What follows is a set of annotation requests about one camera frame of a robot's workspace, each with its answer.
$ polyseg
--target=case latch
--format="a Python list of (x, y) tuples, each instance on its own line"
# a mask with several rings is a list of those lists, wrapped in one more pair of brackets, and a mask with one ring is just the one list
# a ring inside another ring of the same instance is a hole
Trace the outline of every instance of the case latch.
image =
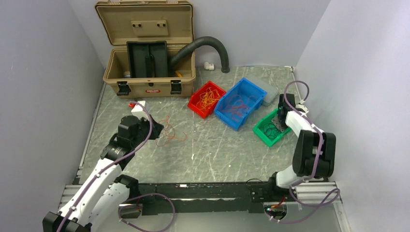
[(171, 81), (171, 94), (181, 94), (181, 92), (182, 92), (181, 80)]
[(126, 81), (118, 81), (117, 85), (119, 88), (117, 96), (128, 96), (129, 93), (131, 92), (131, 89), (128, 86), (128, 83)]

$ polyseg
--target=red label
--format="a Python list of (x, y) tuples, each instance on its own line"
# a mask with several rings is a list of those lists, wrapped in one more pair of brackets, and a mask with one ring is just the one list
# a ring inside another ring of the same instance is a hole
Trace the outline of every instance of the red label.
[(145, 90), (145, 92), (147, 92), (147, 93), (159, 93), (159, 92), (161, 92), (161, 90), (159, 90), (159, 89), (147, 89), (147, 90)]

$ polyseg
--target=case lid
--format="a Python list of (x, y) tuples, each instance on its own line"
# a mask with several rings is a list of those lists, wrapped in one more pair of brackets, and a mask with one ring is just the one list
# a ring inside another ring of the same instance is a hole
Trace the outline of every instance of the case lid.
[(95, 5), (112, 45), (128, 41), (166, 41), (189, 44), (193, 40), (192, 5), (188, 1), (117, 0)]

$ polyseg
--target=white wall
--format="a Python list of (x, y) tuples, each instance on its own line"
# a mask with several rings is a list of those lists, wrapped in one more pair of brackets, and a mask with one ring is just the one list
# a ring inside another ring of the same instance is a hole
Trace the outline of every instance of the white wall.
[(354, 232), (410, 230), (409, 12), (405, 0), (332, 0), (296, 66), (310, 116), (337, 137)]
[(103, 67), (66, 0), (0, 7), (0, 231), (40, 232), (81, 159)]
[[(195, 37), (214, 36), (231, 66), (296, 65), (330, 0), (191, 0)], [(69, 0), (104, 66), (112, 49), (94, 9), (96, 0)], [(198, 49), (197, 64), (220, 66), (217, 52)]]

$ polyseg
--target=white connector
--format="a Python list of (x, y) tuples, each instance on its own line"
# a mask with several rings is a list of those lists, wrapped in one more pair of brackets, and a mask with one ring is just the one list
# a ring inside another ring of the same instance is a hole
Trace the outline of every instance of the white connector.
[(302, 109), (305, 113), (305, 115), (307, 114), (307, 113), (309, 113), (309, 110), (308, 110), (308, 108), (306, 107), (306, 106), (304, 106), (304, 105), (302, 105), (302, 104), (297, 104), (296, 105), (296, 108), (298, 108), (298, 109)]
[(209, 62), (205, 62), (204, 63), (204, 69), (212, 71), (212, 70), (215, 70), (215, 66), (214, 66), (214, 64), (210, 64)]
[[(148, 110), (148, 102), (146, 101), (138, 101), (143, 107), (145, 107)], [(148, 119), (148, 115), (143, 111), (141, 106), (135, 105), (134, 108), (131, 110), (132, 115), (136, 116), (139, 119), (142, 119), (143, 117), (145, 119)]]

